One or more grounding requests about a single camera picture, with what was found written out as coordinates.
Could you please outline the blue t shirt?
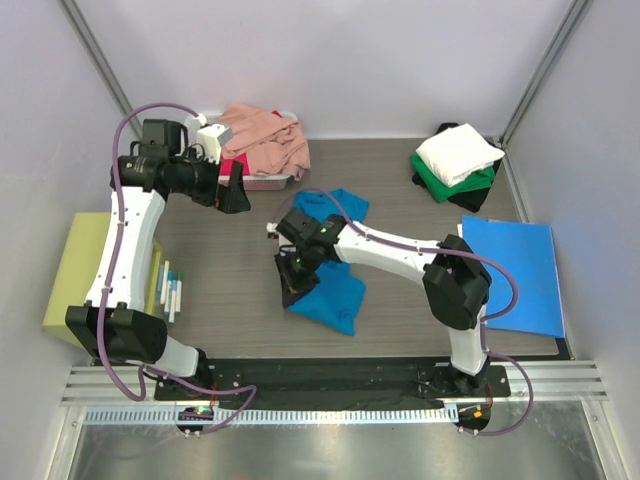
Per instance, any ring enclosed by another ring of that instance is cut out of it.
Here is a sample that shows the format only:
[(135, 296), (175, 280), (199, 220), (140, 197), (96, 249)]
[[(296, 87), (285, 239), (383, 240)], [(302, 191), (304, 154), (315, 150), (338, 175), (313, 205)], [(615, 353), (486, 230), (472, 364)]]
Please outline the blue t shirt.
[[(318, 221), (339, 215), (337, 206), (322, 193), (298, 193), (294, 207)], [(347, 263), (330, 261), (320, 265), (316, 273), (319, 284), (286, 310), (354, 336), (355, 320), (366, 293), (365, 283), (351, 274)]]

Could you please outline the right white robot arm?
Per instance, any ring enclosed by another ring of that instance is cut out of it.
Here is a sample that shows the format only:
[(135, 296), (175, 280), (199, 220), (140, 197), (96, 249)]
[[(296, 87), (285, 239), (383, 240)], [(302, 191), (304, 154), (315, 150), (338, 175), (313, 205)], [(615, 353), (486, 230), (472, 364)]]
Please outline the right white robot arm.
[(275, 255), (282, 305), (290, 307), (320, 285), (317, 270), (328, 262), (358, 264), (408, 279), (424, 288), (432, 315), (447, 327), (451, 355), (443, 380), (466, 396), (488, 383), (490, 360), (482, 346), (491, 277), (468, 244), (408, 239), (330, 215), (322, 222), (297, 208), (267, 224)]

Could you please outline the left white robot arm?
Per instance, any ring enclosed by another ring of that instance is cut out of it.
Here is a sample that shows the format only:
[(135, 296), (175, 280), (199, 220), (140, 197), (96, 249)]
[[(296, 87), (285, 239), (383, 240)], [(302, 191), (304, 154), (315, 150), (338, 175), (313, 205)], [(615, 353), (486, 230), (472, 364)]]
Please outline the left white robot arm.
[(212, 387), (204, 352), (170, 337), (167, 323), (145, 311), (154, 234), (172, 194), (225, 214), (251, 208), (241, 163), (232, 163), (227, 183), (219, 181), (231, 128), (205, 117), (198, 121), (191, 134), (179, 122), (146, 119), (141, 140), (118, 157), (98, 270), (83, 305), (69, 307), (65, 315), (67, 327), (93, 357), (153, 365), (177, 376), (179, 390), (193, 400)]

